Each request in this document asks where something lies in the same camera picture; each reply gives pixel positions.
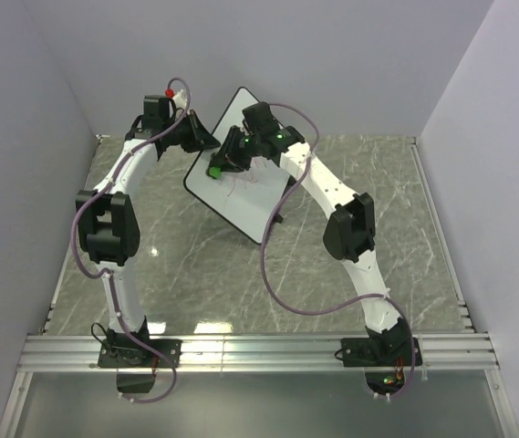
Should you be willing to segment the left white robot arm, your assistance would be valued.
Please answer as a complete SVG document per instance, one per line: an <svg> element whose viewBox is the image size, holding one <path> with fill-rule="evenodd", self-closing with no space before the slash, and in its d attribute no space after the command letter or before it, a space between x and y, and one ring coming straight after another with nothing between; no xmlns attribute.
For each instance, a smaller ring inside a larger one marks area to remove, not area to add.
<svg viewBox="0 0 519 438"><path fill-rule="evenodd" d="M77 194L72 255L86 277L102 281L109 307L107 342L131 367L146 364L152 348L135 284L134 256L141 235L132 196L168 148L198 152L217 145L193 110L163 102L161 109L145 109L134 120L101 182Z"/></svg>

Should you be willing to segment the green whiteboard eraser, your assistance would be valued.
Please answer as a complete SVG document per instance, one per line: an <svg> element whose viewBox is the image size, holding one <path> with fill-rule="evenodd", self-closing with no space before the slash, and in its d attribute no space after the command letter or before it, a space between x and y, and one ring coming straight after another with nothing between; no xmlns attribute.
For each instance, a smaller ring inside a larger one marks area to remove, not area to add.
<svg viewBox="0 0 519 438"><path fill-rule="evenodd" d="M215 180L220 180L222 177L222 170L220 167L209 167L207 169L207 175Z"/></svg>

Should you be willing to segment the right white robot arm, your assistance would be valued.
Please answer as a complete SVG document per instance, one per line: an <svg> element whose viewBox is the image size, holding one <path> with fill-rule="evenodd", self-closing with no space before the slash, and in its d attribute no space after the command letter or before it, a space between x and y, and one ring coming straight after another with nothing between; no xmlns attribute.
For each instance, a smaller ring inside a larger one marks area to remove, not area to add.
<svg viewBox="0 0 519 438"><path fill-rule="evenodd" d="M414 349L410 324L404 312L389 296L375 252L375 206L368 193L346 186L316 154L317 143L308 143L299 132L287 127L262 136L232 126L208 168L218 178L229 171L247 171L253 158L274 161L296 182L269 214L260 246L260 269L265 288L282 308L302 316L323 316L360 302L366 330L372 341L369 352L374 361L388 365L398 358L402 346ZM346 269L358 296L332 308L300 310L286 304L272 288L265 256L271 224L291 194L302 187L322 209L327 225L323 234L329 255Z"/></svg>

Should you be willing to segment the white whiteboard black frame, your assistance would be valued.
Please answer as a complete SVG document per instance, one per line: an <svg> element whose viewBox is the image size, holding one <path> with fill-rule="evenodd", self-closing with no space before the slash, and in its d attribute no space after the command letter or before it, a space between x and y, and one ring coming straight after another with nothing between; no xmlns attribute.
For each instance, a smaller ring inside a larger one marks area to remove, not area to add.
<svg viewBox="0 0 519 438"><path fill-rule="evenodd" d="M236 90L213 130L213 136L221 146L232 126L247 134L242 111L257 102L247 88ZM212 167L211 158L219 148L198 154L183 179L183 186L225 222L260 245L268 218L285 194L290 175L272 161L255 157L249 171L222 172L221 179L215 180L207 175L207 169Z"/></svg>

